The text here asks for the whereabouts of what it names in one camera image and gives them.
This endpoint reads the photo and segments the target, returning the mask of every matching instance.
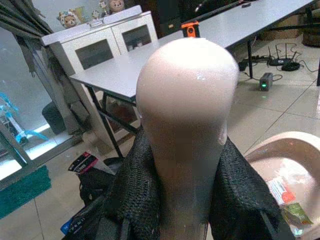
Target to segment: power adapter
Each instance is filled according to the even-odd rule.
[[[248,67],[248,60],[244,59],[238,63],[240,72],[243,72]]]
[[[268,92],[274,82],[274,75],[271,72],[266,72],[259,81],[259,88],[262,92]]]

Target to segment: wall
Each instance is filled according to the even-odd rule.
[[[99,0],[32,0],[35,8],[41,11],[45,16],[44,20],[48,23],[54,32],[65,29],[57,20],[59,12],[68,11],[78,7],[85,7],[86,15],[91,19],[91,14],[94,10],[101,13]],[[125,0],[125,7],[129,8],[134,5],[134,0]]]

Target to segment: tiled floor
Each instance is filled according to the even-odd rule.
[[[320,48],[305,47],[301,38],[275,40],[269,44],[296,43],[294,48],[302,53],[312,70],[319,66]],[[284,45],[279,46],[284,53]],[[253,48],[253,55],[267,55],[268,47]],[[247,80],[241,73],[228,119],[228,135],[245,153],[261,141],[286,131],[302,131],[320,137],[320,88],[316,87],[317,73],[306,68],[295,72],[278,71],[275,67],[258,64],[254,67],[255,78],[265,72],[282,74],[283,79],[274,82],[269,92],[258,90],[258,81]],[[128,152],[133,138],[121,145]],[[79,180],[67,171],[70,163],[84,151],[104,159],[115,156],[115,152],[100,155],[88,141],[67,150],[49,161],[52,188],[0,220],[0,239],[5,240],[57,240],[63,237],[60,227],[83,207],[79,196]]]

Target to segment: black bag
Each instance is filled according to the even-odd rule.
[[[116,173],[122,165],[123,160],[124,158],[122,157],[114,157],[107,158],[103,162]],[[97,197],[105,193],[115,178],[114,175],[94,167],[90,168],[85,173],[78,175],[78,177],[80,179],[80,197],[84,201],[85,206],[88,206],[97,199]]]

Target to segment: small black device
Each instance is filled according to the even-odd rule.
[[[268,49],[269,49],[269,61],[268,61],[268,64],[270,66],[282,66],[286,63],[289,63],[291,62],[291,59],[287,58],[287,44],[285,44],[285,58],[280,58],[279,57],[279,50],[278,50],[278,47],[277,45],[275,45],[275,49],[276,49],[276,55],[277,55],[277,59],[272,59],[272,56],[271,56],[271,51],[270,51],[270,47],[268,46]]]
[[[271,72],[266,72],[261,78],[259,82],[259,88],[262,92],[268,92],[273,84],[274,75]]]
[[[242,60],[241,62],[239,62],[238,65],[239,65],[239,70],[240,70],[240,72],[245,71],[246,68],[248,67],[248,60],[247,60],[247,59],[244,59],[244,60]]]
[[[294,62],[294,58],[295,58],[296,54],[297,54],[297,51],[294,53],[291,61],[285,63],[282,66],[282,68],[281,68],[282,71],[293,72],[293,71],[296,71],[296,70],[298,70],[300,68],[300,66],[301,66],[300,63]]]

